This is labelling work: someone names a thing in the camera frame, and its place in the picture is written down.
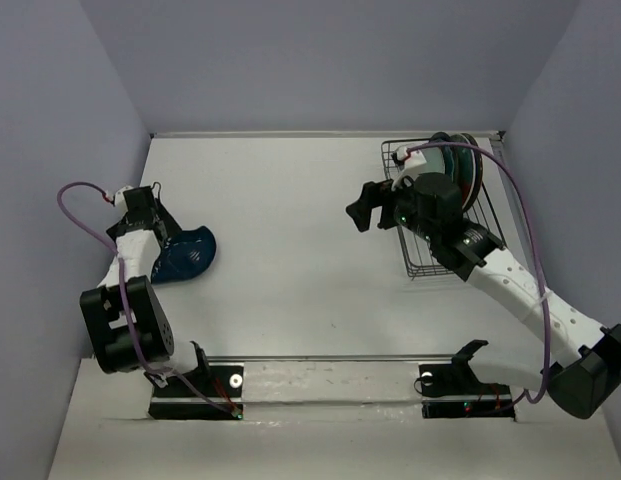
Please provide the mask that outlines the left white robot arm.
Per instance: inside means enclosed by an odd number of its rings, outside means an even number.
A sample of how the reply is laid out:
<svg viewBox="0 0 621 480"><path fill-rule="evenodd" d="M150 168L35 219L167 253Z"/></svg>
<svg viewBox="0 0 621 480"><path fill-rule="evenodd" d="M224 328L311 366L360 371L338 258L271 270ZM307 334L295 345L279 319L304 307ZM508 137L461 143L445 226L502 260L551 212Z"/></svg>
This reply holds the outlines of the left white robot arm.
<svg viewBox="0 0 621 480"><path fill-rule="evenodd" d="M79 300L94 356L107 374L149 367L165 373L176 342L154 290L203 275L217 253L206 226L185 230L151 186L114 196L121 219L106 230L113 262L104 279Z"/></svg>

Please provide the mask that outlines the light green round plate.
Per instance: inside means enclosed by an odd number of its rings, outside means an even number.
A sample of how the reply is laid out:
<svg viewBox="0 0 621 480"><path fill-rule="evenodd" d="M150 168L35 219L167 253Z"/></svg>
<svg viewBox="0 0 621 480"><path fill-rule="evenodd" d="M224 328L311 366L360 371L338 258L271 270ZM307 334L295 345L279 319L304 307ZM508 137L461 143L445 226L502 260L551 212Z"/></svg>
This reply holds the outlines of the light green round plate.
<svg viewBox="0 0 621 480"><path fill-rule="evenodd" d="M426 160L426 164L422 167L421 173L446 173L445 159L439 148L422 149L421 154Z"/></svg>

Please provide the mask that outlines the navy blue leaf-shaped dish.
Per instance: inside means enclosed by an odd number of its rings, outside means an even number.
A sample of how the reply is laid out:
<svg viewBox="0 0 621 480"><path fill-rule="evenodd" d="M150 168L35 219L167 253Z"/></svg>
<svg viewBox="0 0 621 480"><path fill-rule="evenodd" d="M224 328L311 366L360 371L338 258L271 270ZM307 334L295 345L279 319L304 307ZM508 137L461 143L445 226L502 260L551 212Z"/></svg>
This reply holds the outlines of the navy blue leaf-shaped dish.
<svg viewBox="0 0 621 480"><path fill-rule="evenodd" d="M193 280L208 270L216 252L216 238L208 227L183 230L161 248L151 271L151 283L160 285Z"/></svg>

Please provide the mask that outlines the dark teal speckled plate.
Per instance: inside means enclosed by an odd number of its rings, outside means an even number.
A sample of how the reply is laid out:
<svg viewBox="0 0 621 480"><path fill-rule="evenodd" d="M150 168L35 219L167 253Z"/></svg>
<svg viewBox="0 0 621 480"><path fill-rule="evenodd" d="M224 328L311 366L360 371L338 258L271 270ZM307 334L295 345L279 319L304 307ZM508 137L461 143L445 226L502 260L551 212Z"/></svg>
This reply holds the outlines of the dark teal speckled plate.
<svg viewBox="0 0 621 480"><path fill-rule="evenodd" d="M481 187L483 185L483 174L484 174L484 165L483 165L483 156L478 150L473 151L474 161L475 161L475 182L472 190L471 197L469 199L468 207L472 207L476 202Z"/></svg>

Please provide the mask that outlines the teal scalloped edge plate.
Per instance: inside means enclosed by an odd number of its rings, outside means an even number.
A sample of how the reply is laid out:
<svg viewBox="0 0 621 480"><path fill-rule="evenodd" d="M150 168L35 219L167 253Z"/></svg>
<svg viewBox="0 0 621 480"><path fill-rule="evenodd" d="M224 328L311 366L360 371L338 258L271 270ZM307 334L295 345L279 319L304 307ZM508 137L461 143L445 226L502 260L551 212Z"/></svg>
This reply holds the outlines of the teal scalloped edge plate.
<svg viewBox="0 0 621 480"><path fill-rule="evenodd" d="M442 151L446 165L446 175L454 182L458 182L458 157L454 151L454 148L449 146L449 143L443 143L439 149Z"/></svg>

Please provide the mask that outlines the red and teal floral plate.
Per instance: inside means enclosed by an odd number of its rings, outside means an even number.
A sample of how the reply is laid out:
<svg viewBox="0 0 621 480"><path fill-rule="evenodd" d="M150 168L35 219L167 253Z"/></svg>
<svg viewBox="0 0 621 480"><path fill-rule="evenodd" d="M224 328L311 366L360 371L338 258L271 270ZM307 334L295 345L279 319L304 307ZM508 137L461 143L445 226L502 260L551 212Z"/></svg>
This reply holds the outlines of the red and teal floral plate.
<svg viewBox="0 0 621 480"><path fill-rule="evenodd" d="M479 167L473 149L454 147L457 156L457 184L462 193L462 210L471 208L478 195Z"/></svg>

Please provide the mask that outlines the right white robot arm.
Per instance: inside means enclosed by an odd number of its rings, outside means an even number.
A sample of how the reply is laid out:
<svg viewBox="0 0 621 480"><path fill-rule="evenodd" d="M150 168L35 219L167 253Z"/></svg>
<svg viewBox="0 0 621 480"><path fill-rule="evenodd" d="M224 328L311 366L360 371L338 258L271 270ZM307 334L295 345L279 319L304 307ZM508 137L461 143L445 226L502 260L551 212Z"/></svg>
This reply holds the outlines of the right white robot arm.
<svg viewBox="0 0 621 480"><path fill-rule="evenodd" d="M498 237L464 216L461 191L447 176L367 182L345 211L366 232L374 209L381 211L379 228L404 227L424 239L441 266L499 303L543 343L540 371L480 362L475 354L486 342L466 345L450 368L458 390L517 386L546 393L567 414L588 419L621 385L621 324L606 327L543 286Z"/></svg>

